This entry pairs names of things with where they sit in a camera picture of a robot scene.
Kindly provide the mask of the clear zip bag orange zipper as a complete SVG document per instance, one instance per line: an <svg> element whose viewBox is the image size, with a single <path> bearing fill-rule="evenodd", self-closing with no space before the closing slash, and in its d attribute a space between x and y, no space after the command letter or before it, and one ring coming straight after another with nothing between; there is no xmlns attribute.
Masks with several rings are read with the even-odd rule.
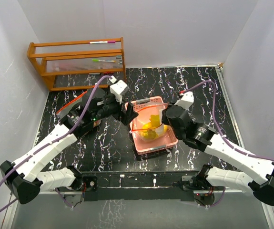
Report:
<svg viewBox="0 0 274 229"><path fill-rule="evenodd" d="M71 129L79 120L90 94L91 90L89 89L58 110L56 115L59 117L60 123ZM77 139L81 139L100 123L101 120L91 118L90 114L86 112L72 134Z"/></svg>

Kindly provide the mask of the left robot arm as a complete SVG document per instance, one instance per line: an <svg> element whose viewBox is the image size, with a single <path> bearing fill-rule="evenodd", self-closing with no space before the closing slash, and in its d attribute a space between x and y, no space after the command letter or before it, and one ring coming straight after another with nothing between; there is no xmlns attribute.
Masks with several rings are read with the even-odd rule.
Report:
<svg viewBox="0 0 274 229"><path fill-rule="evenodd" d="M91 88L76 97L58 112L60 121L55 128L34 148L14 162L4 161L0 170L6 186L21 204L27 204L37 195L49 189L67 187L79 190L83 175L74 166L44 172L45 166L61 151L83 138L103 118L113 116L128 125L137 113L132 104L122 111L123 96L127 86L112 85L106 92L102 88Z"/></svg>

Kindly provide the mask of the yellow mango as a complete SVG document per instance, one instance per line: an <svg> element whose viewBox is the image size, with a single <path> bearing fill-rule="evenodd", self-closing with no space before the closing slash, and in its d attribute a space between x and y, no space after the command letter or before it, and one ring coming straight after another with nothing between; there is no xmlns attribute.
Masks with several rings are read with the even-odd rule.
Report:
<svg viewBox="0 0 274 229"><path fill-rule="evenodd" d="M151 115L150 121L142 126L140 131L141 139L144 141L153 141L162 137L167 131L168 126L163 124L160 115Z"/></svg>

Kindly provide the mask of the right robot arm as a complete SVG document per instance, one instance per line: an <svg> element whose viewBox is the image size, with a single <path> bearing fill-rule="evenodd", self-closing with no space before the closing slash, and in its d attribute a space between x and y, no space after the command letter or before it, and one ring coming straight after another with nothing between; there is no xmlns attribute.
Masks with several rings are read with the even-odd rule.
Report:
<svg viewBox="0 0 274 229"><path fill-rule="evenodd" d="M274 159L257 156L231 143L215 129L194 122L178 105L162 111L162 123L169 125L175 137L190 148L210 154L231 164L236 171L205 165L197 175L202 189L224 186L251 192L259 201L274 206Z"/></svg>

